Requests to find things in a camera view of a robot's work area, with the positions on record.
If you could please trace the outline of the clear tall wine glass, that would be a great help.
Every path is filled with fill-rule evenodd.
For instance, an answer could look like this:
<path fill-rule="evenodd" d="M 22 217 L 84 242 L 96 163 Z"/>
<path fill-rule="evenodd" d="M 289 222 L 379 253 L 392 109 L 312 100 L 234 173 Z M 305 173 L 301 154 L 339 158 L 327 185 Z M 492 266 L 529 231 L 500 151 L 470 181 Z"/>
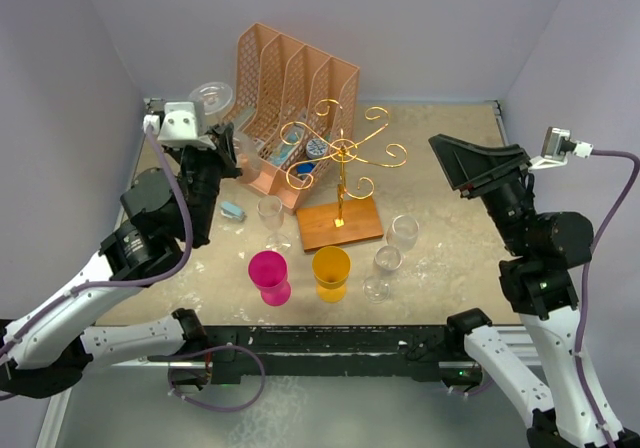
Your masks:
<path fill-rule="evenodd" d="M 261 172 L 262 162 L 255 142 L 242 130 L 249 121 L 253 108 L 246 108 L 237 118 L 224 121 L 235 103 L 233 88 L 225 82 L 209 82 L 191 91 L 189 100 L 203 106 L 207 133 L 230 155 L 241 171 L 237 178 L 241 184 L 254 182 Z"/>

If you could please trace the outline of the clear round wine glass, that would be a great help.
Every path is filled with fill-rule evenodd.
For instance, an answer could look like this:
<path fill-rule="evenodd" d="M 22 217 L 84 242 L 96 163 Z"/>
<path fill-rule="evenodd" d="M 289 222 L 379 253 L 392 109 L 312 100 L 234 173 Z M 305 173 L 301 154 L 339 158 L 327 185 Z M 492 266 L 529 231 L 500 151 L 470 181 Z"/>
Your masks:
<path fill-rule="evenodd" d="M 411 215 L 404 214 L 393 218 L 386 233 L 388 245 L 406 253 L 412 250 L 419 236 L 419 223 Z"/>

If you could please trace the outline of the gold wire wine glass rack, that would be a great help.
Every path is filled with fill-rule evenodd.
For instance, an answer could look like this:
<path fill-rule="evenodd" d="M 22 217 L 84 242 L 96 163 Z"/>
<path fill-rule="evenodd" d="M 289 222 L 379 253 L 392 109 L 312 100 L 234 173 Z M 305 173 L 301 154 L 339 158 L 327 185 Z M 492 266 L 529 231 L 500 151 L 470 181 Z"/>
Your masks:
<path fill-rule="evenodd" d="M 382 222 L 373 199 L 374 181 L 362 176 L 354 191 L 348 188 L 347 166 L 361 163 L 386 169 L 396 169 L 407 163 L 407 149 L 399 143 L 390 143 L 385 154 L 393 163 L 374 162 L 359 155 L 362 145 L 381 134 L 390 124 L 389 112 L 379 106 L 365 111 L 369 122 L 381 120 L 383 124 L 359 141 L 345 135 L 340 128 L 335 139 L 327 143 L 324 155 L 318 164 L 330 161 L 339 167 L 336 186 L 336 201 L 323 205 L 301 208 L 296 212 L 302 249 L 306 254 L 314 253 L 328 246 L 345 246 L 360 242 L 379 240 L 384 236 Z"/>

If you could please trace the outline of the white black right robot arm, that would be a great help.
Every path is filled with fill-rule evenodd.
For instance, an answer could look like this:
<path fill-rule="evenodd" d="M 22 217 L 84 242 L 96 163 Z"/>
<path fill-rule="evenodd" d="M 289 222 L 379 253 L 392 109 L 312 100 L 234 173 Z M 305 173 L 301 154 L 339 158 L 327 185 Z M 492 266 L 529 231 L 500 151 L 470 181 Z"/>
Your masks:
<path fill-rule="evenodd" d="M 569 274 L 589 269 L 604 231 L 580 213 L 539 213 L 534 206 L 535 171 L 600 150 L 558 128 L 548 129 L 535 158 L 519 145 L 482 147 L 443 134 L 429 143 L 451 188 L 482 200 L 512 256 L 499 264 L 501 289 L 545 377 L 511 351 L 480 309 L 448 317 L 446 351 L 479 363 L 518 411 L 531 447 L 638 446 L 638 433 L 622 425 L 599 383 L 584 344 L 588 294 Z"/>

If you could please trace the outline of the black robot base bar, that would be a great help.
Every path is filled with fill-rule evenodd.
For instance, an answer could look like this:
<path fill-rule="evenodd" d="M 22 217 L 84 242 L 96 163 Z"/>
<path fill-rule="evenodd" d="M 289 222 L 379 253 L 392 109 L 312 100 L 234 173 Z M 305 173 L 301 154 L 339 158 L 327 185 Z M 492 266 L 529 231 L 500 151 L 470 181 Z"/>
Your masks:
<path fill-rule="evenodd" d="M 260 374 L 254 353 L 268 376 L 402 377 L 418 382 L 478 386 L 479 364 L 450 343 L 443 325 L 365 326 L 206 326 L 206 337 L 178 351 L 188 360 L 210 356 L 213 384 L 237 384 Z"/>

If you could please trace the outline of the clear flute wine glass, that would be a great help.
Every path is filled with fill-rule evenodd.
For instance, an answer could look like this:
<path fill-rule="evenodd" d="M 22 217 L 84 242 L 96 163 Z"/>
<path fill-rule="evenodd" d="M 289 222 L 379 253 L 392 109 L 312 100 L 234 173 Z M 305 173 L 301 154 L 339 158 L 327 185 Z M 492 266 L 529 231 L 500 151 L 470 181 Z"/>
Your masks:
<path fill-rule="evenodd" d="M 266 239 L 266 248 L 280 254 L 290 247 L 289 238 L 280 232 L 284 223 L 283 204 L 279 197 L 267 195 L 262 197 L 257 205 L 258 215 L 270 234 Z"/>

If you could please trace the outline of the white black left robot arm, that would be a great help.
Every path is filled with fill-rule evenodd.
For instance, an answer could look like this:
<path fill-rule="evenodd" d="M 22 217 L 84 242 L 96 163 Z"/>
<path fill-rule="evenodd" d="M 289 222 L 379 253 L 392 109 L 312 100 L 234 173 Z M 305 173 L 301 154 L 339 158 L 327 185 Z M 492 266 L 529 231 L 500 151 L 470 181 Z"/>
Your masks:
<path fill-rule="evenodd" d="M 237 178 L 232 124 L 205 132 L 210 146 L 170 148 L 147 138 L 159 167 L 122 195 L 126 220 L 87 264 L 38 308 L 1 324 L 1 398 L 44 399 L 83 374 L 139 357 L 194 360 L 209 345 L 192 309 L 124 327 L 98 327 L 111 308 L 181 271 L 209 242 L 224 178 Z"/>

